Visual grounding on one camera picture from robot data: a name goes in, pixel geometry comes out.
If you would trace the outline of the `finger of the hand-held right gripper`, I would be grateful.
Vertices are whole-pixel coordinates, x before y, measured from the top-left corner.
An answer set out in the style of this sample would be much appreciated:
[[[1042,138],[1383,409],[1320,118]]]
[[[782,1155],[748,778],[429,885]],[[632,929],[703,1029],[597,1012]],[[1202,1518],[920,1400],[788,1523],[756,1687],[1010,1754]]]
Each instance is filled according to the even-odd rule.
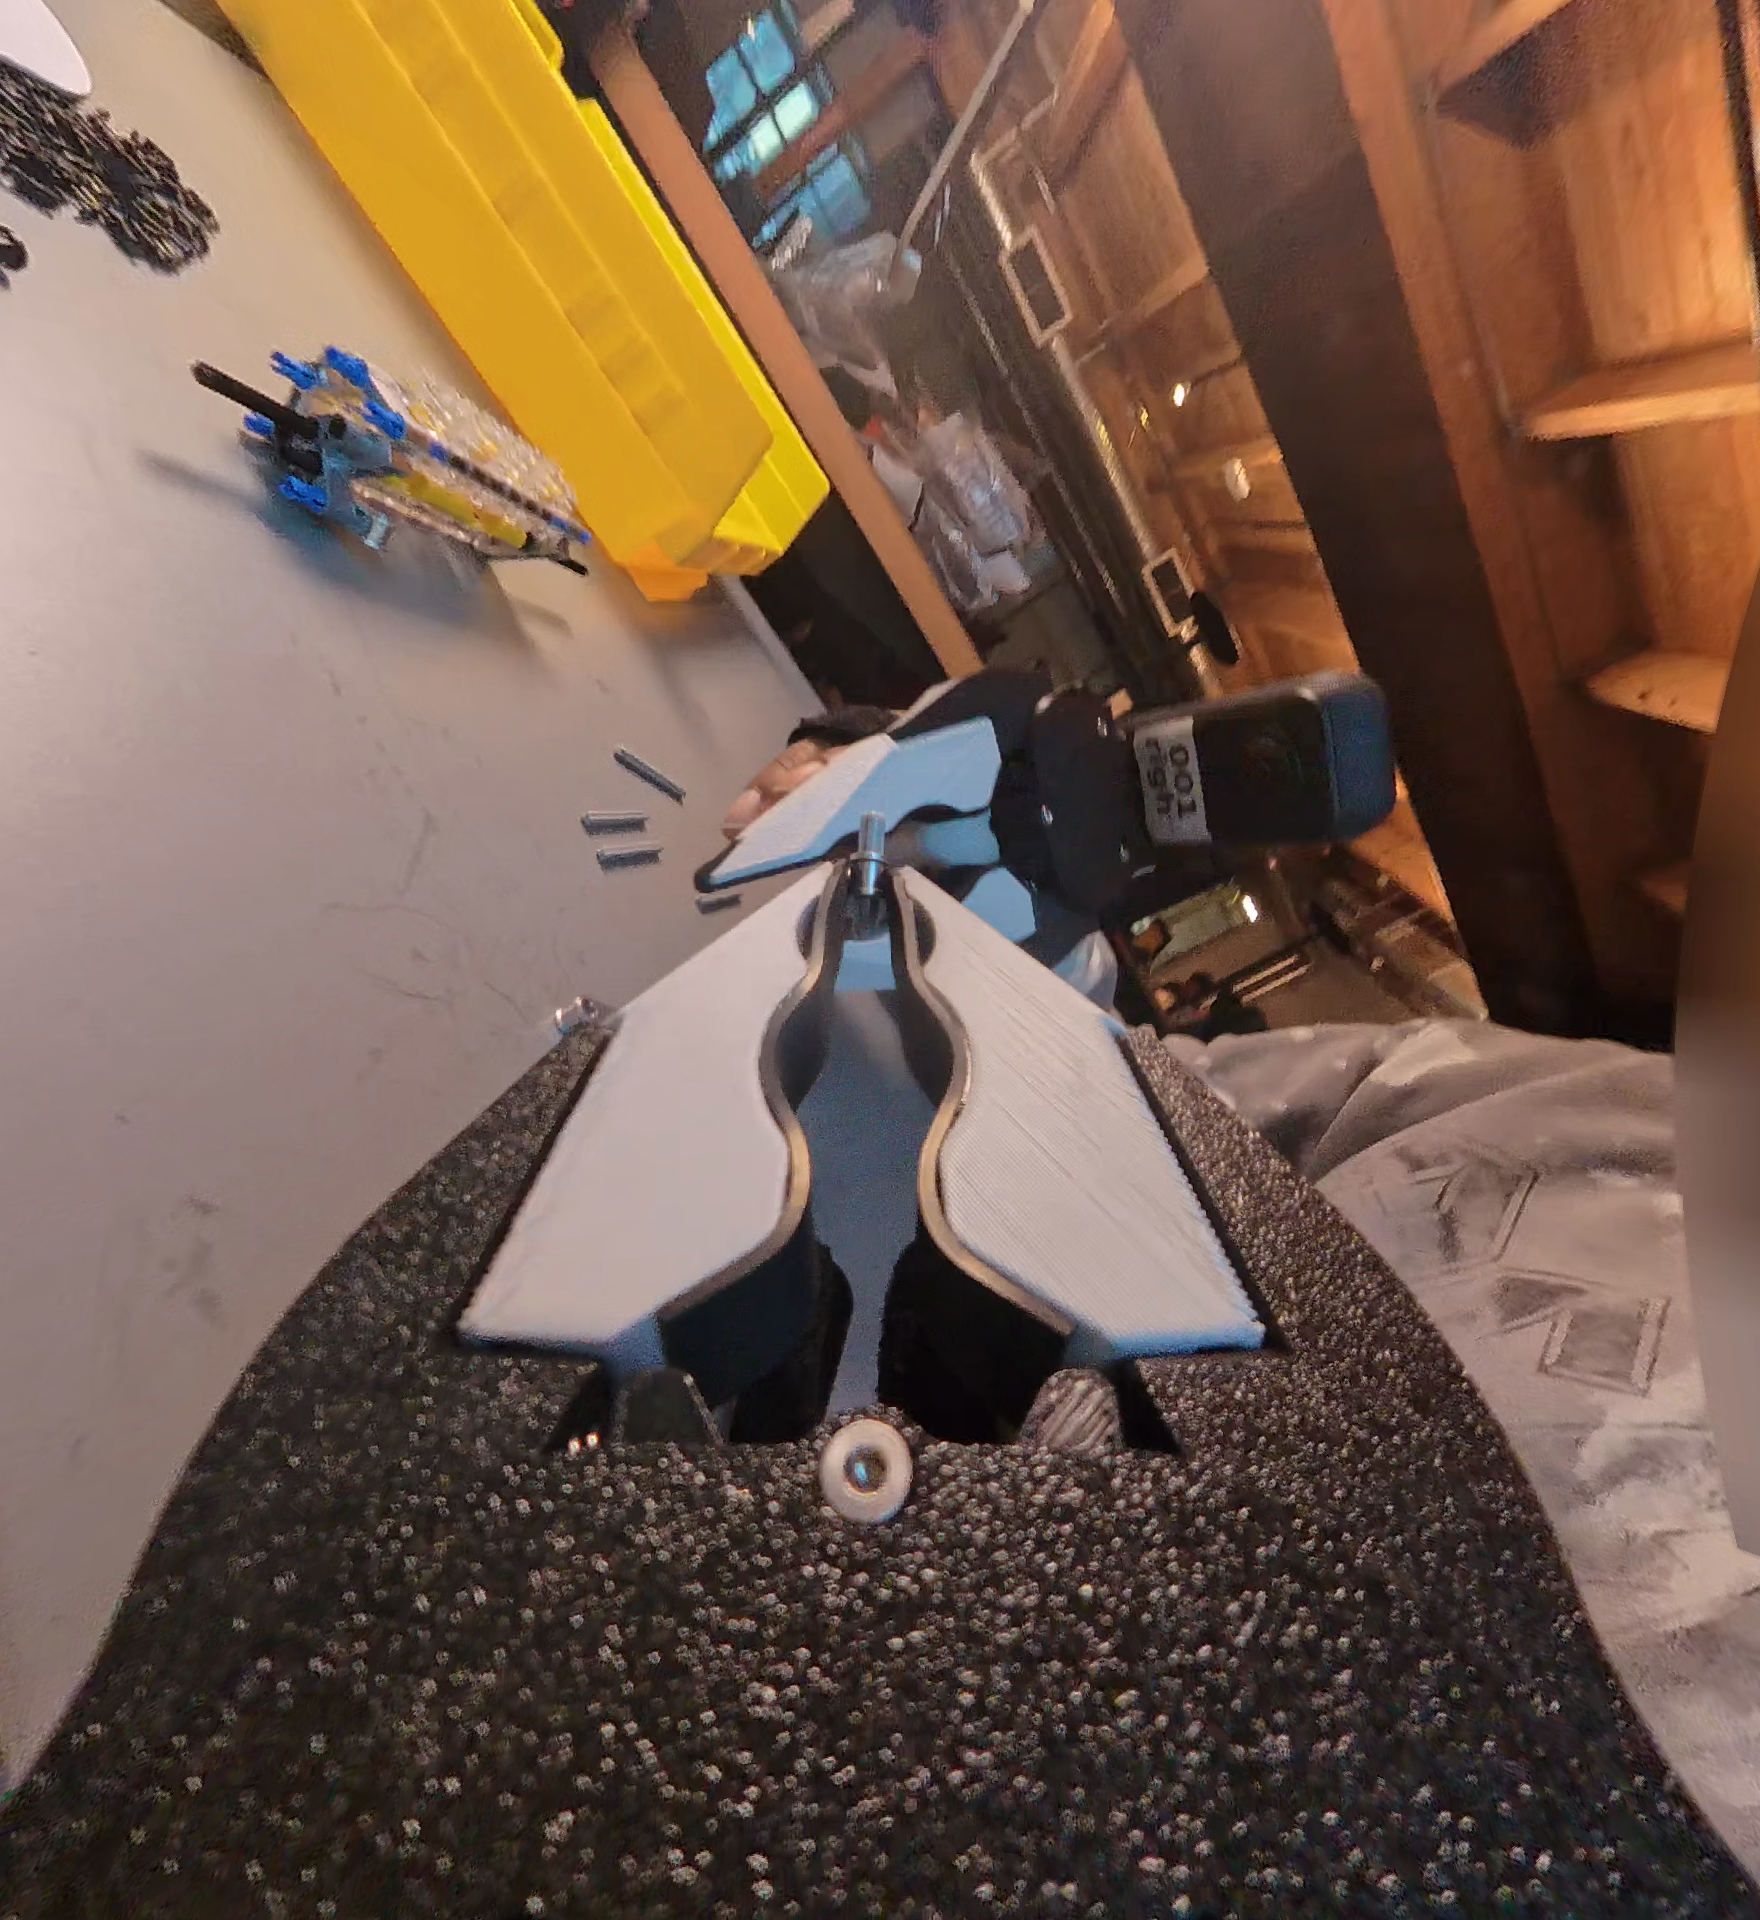
[[[1093,1007],[1117,1007],[1121,965],[1097,919],[1034,889],[1003,866],[956,872],[956,898]]]
[[[694,878],[699,894],[813,867],[851,850],[866,815],[881,837],[913,820],[974,819],[989,810],[1003,755],[985,717],[930,733],[871,735],[762,810]]]

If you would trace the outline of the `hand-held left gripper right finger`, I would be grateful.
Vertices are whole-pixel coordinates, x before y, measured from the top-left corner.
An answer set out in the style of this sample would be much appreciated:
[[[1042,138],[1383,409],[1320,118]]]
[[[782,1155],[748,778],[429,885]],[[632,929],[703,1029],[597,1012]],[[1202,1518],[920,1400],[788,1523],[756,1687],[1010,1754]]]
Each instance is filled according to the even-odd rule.
[[[878,1400],[1002,1443],[1059,1373],[1266,1345],[1119,1021],[927,882],[896,872],[887,894],[893,1016],[931,1117]]]

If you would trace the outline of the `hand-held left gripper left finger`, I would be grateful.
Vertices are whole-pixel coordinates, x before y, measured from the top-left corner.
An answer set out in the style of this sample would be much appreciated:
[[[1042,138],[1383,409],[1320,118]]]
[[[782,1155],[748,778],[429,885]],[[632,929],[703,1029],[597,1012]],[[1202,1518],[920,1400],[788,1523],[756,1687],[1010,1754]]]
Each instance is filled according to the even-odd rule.
[[[846,1282],[817,1239],[795,1109],[827,1054],[844,901],[837,862],[611,1021],[461,1342],[552,1349],[616,1384],[674,1369],[746,1443],[820,1424]]]

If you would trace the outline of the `grey desk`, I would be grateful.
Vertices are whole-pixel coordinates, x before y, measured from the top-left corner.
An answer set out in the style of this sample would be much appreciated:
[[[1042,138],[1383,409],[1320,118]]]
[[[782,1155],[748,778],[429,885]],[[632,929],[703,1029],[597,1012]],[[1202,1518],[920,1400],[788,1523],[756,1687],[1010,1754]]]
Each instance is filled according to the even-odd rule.
[[[52,10],[217,235],[152,275],[0,190],[7,1782],[277,1315],[562,1004],[724,929],[688,878],[815,709],[741,590],[370,554],[274,498],[195,362],[479,379],[257,72],[165,4]],[[648,828],[584,834],[601,808]],[[632,844],[660,862],[599,867]]]

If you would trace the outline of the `clear plastic bags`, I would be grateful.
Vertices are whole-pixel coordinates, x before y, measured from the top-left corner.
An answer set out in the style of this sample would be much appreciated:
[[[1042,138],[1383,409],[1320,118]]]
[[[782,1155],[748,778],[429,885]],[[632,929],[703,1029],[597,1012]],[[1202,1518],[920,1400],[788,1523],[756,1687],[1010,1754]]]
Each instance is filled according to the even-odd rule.
[[[763,261],[815,371],[958,616],[1032,588],[1028,492],[981,419],[963,328],[890,232],[825,245],[795,217]]]

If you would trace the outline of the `long wooden table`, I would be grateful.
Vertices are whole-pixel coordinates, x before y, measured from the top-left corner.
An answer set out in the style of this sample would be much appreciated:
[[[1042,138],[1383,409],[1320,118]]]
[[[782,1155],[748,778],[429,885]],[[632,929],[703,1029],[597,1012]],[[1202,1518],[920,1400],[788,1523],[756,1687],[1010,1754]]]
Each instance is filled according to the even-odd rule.
[[[813,365],[719,190],[679,130],[620,12],[590,32],[589,62],[632,153],[659,188],[759,369],[915,622],[920,642],[945,676],[977,674],[983,667],[977,650],[871,469],[863,441]]]

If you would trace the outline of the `transparent engine block assembly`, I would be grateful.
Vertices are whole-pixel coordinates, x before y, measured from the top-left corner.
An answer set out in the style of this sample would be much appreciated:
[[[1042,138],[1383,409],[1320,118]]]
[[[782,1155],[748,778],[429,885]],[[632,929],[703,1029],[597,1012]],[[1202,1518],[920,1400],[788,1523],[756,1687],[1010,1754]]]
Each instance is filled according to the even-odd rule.
[[[370,552],[411,533],[481,564],[589,572],[594,536],[560,466],[460,389],[337,345],[271,352],[267,371],[274,391],[192,367],[240,412],[252,464],[295,514]]]

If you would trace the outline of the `yellow bin with blue pins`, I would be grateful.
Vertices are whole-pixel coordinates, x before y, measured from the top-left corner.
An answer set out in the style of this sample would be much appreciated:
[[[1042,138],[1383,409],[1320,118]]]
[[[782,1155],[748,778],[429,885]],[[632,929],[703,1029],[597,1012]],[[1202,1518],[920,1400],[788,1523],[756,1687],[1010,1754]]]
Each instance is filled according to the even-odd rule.
[[[827,474],[539,4],[221,12],[646,599],[785,554]]]

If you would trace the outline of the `paned window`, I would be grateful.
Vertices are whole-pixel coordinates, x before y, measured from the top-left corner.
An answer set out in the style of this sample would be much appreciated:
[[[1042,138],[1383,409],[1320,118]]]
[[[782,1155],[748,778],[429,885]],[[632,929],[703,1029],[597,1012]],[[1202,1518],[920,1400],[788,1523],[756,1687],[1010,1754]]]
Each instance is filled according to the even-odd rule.
[[[813,242],[861,238],[872,217],[872,163],[846,91],[801,46],[783,6],[753,12],[706,71],[707,176],[756,253],[773,253],[806,223]]]

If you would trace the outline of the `pile of small black pins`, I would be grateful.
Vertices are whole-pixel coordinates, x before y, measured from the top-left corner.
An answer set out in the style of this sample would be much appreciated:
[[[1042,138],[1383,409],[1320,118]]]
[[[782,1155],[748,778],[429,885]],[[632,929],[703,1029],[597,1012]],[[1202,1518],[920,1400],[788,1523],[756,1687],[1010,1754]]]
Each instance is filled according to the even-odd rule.
[[[163,275],[203,261],[217,235],[210,202],[159,143],[1,59],[0,186],[41,214],[96,229]]]

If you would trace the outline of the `metal air duct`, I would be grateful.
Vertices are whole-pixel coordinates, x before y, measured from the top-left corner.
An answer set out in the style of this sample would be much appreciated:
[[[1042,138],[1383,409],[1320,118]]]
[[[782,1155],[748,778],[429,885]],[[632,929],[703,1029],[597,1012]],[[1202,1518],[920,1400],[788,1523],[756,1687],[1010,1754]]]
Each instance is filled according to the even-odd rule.
[[[1121,318],[1100,304],[1100,281],[1074,238],[1052,184],[1038,165],[1034,123],[995,134],[967,160],[967,181],[995,238],[995,270],[1034,365],[1034,381],[1050,415],[1047,443],[1059,450],[1059,490],[1085,519],[1085,541],[1104,541],[1102,552],[1132,575],[1131,596],[1166,645],[1205,661],[1189,625],[1179,636],[1160,631],[1140,582],[1140,564],[1166,546],[1184,556],[1192,588],[1205,591],[1204,551],[1187,514],[1169,503],[1169,474],[1155,435],[1152,412],[1134,391]],[[1047,346],[1035,349],[1011,300],[1002,254],[1035,235],[1050,254],[1074,318]]]

